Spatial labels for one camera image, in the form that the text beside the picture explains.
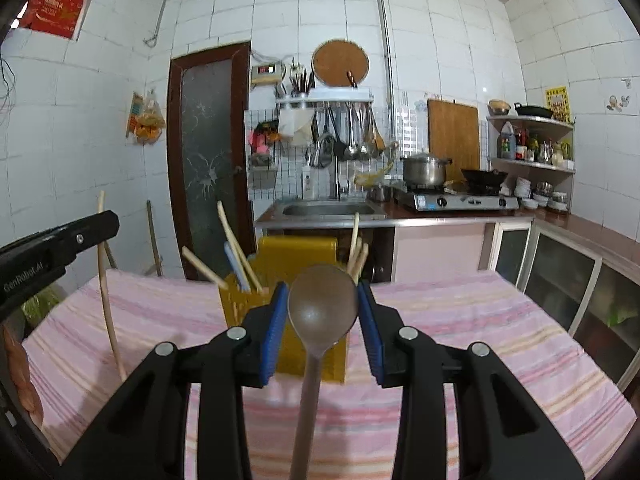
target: frying pan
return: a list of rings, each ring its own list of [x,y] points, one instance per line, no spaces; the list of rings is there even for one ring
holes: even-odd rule
[[[477,186],[498,187],[507,178],[508,173],[505,171],[482,171],[482,170],[462,170],[462,175],[470,184]]]

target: door frame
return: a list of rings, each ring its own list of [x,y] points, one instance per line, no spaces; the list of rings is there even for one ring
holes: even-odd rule
[[[237,43],[187,54],[171,60],[169,66],[166,154],[169,178],[171,210],[174,217],[175,237],[178,247],[193,251],[193,240],[189,227],[184,172],[182,169],[182,121],[180,102],[182,76],[192,67],[217,61],[231,60],[231,161],[234,167],[234,195],[238,231],[235,233],[245,254],[255,251],[255,238],[251,203],[247,194],[246,163],[244,155],[244,111],[248,107],[248,77],[251,43]],[[217,209],[211,213],[217,216]],[[182,256],[182,268],[188,280],[197,280],[196,269]]]

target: wooden cutting board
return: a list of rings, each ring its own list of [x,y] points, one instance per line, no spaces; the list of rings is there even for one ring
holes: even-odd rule
[[[478,108],[447,101],[429,100],[429,153],[452,158],[447,180],[462,180],[460,170],[480,169]]]

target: table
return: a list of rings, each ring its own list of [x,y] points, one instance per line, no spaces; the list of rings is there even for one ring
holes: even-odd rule
[[[163,340],[180,348],[209,341],[226,326],[217,288],[208,283],[143,278],[108,270],[111,308],[126,369]],[[634,410],[566,332],[498,274],[372,287],[406,324],[438,343],[466,348],[487,342],[544,409],[593,477],[624,440]],[[64,458],[117,389],[98,280],[57,306],[25,341],[32,380],[44,406],[44,433]],[[302,380],[275,376],[244,390],[255,479],[284,479],[296,428]],[[185,478],[196,478],[198,387],[188,413]],[[346,384],[323,383],[310,479],[390,478],[401,391],[375,385],[358,324],[349,339]],[[449,479],[458,478],[454,399],[447,390]]]

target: wooden stick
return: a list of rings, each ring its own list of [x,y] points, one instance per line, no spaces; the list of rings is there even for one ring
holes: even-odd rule
[[[355,266],[353,267],[353,272],[351,273],[351,277],[353,278],[353,282],[357,285],[360,281],[360,275],[362,273],[362,269],[364,268],[364,263],[367,261],[367,256],[369,256],[369,244],[363,243],[362,250],[358,255],[358,259],[356,261]]]
[[[98,213],[104,211],[104,191],[100,191],[98,196]],[[104,322],[107,325],[107,334],[111,351],[118,367],[120,379],[124,382],[127,379],[127,373],[122,363],[118,340],[116,339],[116,331],[113,326],[113,316],[111,315],[111,304],[109,303],[109,289],[107,288],[107,273],[104,270],[104,261],[102,260],[102,252],[104,251],[104,243],[98,244],[98,277],[100,279],[100,297],[102,298],[102,310],[104,312]]]
[[[353,272],[353,267],[356,266],[356,259],[358,257],[358,254],[360,254],[361,250],[362,250],[362,238],[358,236],[358,239],[356,240],[356,248],[353,251],[353,258],[349,260],[347,263],[347,274],[350,276],[351,276],[351,273]]]
[[[182,256],[184,256],[189,263],[196,268],[205,278],[207,278],[210,282],[215,283],[222,290],[227,290],[229,288],[227,282],[220,278],[213,270],[209,269],[199,257],[193,254],[186,247],[182,248]]]
[[[249,265],[249,261],[244,256],[244,252],[242,251],[242,247],[236,240],[236,236],[234,232],[231,230],[229,222],[226,219],[225,208],[222,205],[222,202],[218,202],[218,216],[220,217],[220,222],[222,222],[222,227],[225,230],[226,239],[229,241],[229,245],[233,248],[236,248],[236,255],[240,258],[240,262],[244,265],[246,272],[249,274],[249,278],[254,282],[255,290],[258,292],[262,292],[262,285],[260,284],[260,280],[258,280],[258,276],[255,275],[255,272],[251,265]]]
[[[158,244],[156,243],[156,230],[154,229],[154,217],[151,214],[151,200],[146,201],[146,217],[149,220],[149,235],[151,236],[151,250],[154,254],[154,262],[156,263],[156,274],[162,276],[160,254],[158,253]]]
[[[111,252],[111,247],[109,247],[109,243],[107,240],[104,241],[104,252],[107,253],[107,260],[109,261],[109,266],[111,269],[117,269],[116,259],[113,257],[113,253]]]
[[[356,253],[356,241],[358,240],[358,225],[360,225],[360,213],[356,213],[353,217],[353,231],[351,232],[351,245],[349,248],[349,263],[358,253]]]

